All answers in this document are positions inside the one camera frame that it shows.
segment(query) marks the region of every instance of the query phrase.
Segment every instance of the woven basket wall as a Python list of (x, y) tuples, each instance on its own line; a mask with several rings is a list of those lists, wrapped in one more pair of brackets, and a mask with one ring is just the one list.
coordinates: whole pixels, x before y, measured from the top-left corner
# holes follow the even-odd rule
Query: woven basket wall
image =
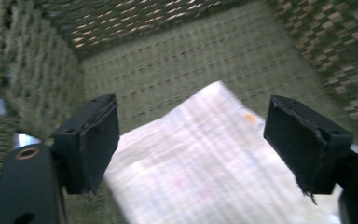
[[(339, 8), (339, 2), (331, 4)], [(302, 101), (358, 137), (358, 54), (351, 61), (342, 51), (354, 45), (351, 54), (358, 53), (358, 29), (347, 30), (353, 39), (349, 44), (331, 35), (318, 39), (324, 23), (314, 26), (313, 14), (303, 16), (313, 5), (0, 0), (0, 100), (6, 103), (6, 113), (0, 114), (0, 169), (14, 132), (46, 141), (95, 96), (117, 94), (125, 133), (220, 79), (263, 116), (269, 96), (280, 94)], [(323, 4), (314, 8), (326, 11)], [(347, 10), (356, 8), (348, 5)], [(334, 12), (323, 18), (336, 21)], [(345, 63), (336, 64), (337, 57)], [(91, 203), (81, 197), (66, 202), (73, 223), (124, 221), (104, 185)]]

